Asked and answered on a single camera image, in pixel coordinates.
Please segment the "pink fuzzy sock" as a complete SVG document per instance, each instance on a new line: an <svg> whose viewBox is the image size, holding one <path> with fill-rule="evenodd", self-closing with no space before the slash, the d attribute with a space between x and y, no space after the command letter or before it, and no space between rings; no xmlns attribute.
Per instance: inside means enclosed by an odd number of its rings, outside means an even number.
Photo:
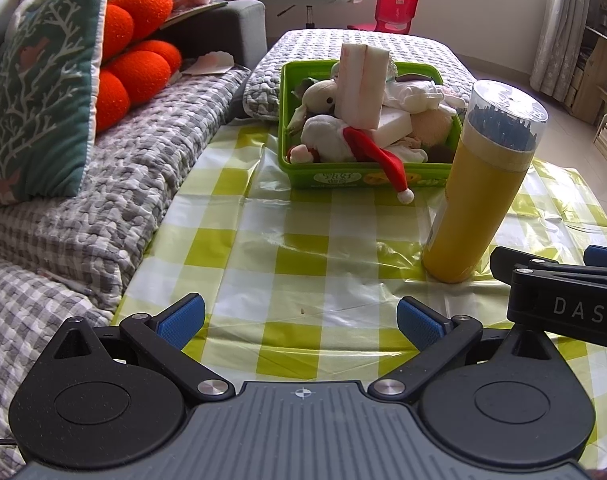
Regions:
<svg viewBox="0 0 607 480"><path fill-rule="evenodd" d="M453 116L440 108L412 114L411 120L411 136L418 140L423 148L445 144L453 124Z"/></svg>

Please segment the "white foam block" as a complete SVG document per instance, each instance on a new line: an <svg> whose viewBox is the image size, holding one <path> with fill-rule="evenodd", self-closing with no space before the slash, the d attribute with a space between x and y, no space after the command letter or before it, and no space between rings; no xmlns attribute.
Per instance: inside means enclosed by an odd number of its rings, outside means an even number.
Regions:
<svg viewBox="0 0 607 480"><path fill-rule="evenodd" d="M379 148L387 148L412 132L412 118L405 110L384 106L379 115L378 126L369 132L369 137Z"/></svg>

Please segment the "santa hat plush toy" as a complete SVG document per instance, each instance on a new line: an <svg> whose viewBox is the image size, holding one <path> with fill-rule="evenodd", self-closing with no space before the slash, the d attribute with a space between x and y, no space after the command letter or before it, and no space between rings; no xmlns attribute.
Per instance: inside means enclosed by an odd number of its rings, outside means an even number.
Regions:
<svg viewBox="0 0 607 480"><path fill-rule="evenodd" d="M403 204L414 200L401 159L377 146L369 133L352 128L333 116L309 118L303 124L300 143L288 150L286 159L291 164L376 162L397 192L398 200Z"/></svg>

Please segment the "white glove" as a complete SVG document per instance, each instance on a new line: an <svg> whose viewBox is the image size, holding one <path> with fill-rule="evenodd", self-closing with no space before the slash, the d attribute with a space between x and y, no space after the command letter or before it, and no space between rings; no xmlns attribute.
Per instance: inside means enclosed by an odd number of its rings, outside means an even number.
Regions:
<svg viewBox="0 0 607 480"><path fill-rule="evenodd" d="M465 110L467 102L452 89L431 80L389 81L384 91L384 105L405 110L411 115L427 110L443 110L455 115Z"/></svg>

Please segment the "pink foam block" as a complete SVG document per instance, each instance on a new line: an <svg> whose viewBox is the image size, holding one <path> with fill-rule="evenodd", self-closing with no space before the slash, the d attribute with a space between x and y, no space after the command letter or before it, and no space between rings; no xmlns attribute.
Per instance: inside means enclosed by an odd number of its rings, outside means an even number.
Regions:
<svg viewBox="0 0 607 480"><path fill-rule="evenodd" d="M390 54L367 44L343 44L336 79L335 114L357 129L378 126Z"/></svg>

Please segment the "green terry cloth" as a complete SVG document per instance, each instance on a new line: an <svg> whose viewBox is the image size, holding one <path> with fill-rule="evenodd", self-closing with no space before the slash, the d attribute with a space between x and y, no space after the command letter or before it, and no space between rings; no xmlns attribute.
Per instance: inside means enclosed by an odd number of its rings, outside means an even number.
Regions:
<svg viewBox="0 0 607 480"><path fill-rule="evenodd" d="M427 162L427 153L419 146L413 148L407 141L398 141L387 146L386 151L397 156L404 164Z"/></svg>

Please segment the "grey checkered sofa cover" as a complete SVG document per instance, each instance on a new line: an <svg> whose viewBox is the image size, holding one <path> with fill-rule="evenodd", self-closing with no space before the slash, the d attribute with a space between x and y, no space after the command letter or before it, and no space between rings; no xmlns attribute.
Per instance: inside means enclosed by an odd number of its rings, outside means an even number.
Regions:
<svg viewBox="0 0 607 480"><path fill-rule="evenodd" d="M0 208L0 439L17 388L61 324L112 319L248 70L184 76L98 137L79 193Z"/></svg>

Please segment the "yellow cylinder canister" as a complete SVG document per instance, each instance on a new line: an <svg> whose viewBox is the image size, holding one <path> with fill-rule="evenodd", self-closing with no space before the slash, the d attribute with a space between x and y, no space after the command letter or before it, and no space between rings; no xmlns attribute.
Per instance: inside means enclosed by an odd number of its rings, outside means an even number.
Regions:
<svg viewBox="0 0 607 480"><path fill-rule="evenodd" d="M425 271L447 284L467 280L493 240L525 179L549 121L523 90L479 80L443 201L422 253Z"/></svg>

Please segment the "green plastic bin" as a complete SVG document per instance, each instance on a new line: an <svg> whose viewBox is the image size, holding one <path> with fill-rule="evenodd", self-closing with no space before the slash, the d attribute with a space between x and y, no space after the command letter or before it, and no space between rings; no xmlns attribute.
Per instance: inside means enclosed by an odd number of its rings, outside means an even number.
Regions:
<svg viewBox="0 0 607 480"><path fill-rule="evenodd" d="M325 80L331 77L333 60L310 60L288 62L281 68L279 105L278 162L290 178L293 188L346 188L346 186L387 185L388 178L375 162L311 162L292 164L287 160L288 151L298 143L298 136L286 132L287 122L292 118L300 100L294 90L305 78ZM407 183L411 188L419 186L442 186L448 179L454 151L459 143L462 122L452 119L445 146L438 151L436 159L412 162L404 166Z"/></svg>

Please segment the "green tree pattern pillow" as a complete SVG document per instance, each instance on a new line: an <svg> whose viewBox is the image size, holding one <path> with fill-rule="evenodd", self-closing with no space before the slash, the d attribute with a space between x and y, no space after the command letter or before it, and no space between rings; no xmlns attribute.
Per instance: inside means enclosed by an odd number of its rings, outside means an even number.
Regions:
<svg viewBox="0 0 607 480"><path fill-rule="evenodd" d="M76 195L95 138L107 0L23 0L0 52L0 207Z"/></svg>

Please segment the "orange bumpy cushion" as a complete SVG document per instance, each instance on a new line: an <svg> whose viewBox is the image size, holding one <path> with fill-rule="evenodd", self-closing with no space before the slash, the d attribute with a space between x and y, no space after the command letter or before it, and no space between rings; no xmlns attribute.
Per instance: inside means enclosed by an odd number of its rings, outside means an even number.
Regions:
<svg viewBox="0 0 607 480"><path fill-rule="evenodd" d="M174 10L172 0L108 0L96 129L102 133L166 88L183 62L173 44L154 39Z"/></svg>

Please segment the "white paper scrap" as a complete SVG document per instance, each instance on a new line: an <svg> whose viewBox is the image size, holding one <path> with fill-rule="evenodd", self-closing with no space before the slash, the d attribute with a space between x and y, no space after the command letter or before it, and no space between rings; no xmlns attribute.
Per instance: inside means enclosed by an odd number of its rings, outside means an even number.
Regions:
<svg viewBox="0 0 607 480"><path fill-rule="evenodd" d="M192 65L182 70L182 74L189 76L223 75L233 66L234 58L230 53L212 51L197 58Z"/></svg>

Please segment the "grey curtain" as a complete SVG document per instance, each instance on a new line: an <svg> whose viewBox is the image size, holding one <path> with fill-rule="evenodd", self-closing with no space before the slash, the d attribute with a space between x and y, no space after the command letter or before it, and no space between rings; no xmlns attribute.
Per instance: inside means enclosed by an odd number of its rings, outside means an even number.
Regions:
<svg viewBox="0 0 607 480"><path fill-rule="evenodd" d="M565 100L576 67L590 0L547 0L530 87Z"/></svg>

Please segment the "red plastic chair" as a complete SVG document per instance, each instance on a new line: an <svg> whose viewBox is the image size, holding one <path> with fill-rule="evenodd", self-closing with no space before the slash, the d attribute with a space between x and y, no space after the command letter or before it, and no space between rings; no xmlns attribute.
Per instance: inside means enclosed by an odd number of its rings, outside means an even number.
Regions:
<svg viewBox="0 0 607 480"><path fill-rule="evenodd" d="M372 24L349 25L352 30L409 35L418 0L376 0Z"/></svg>

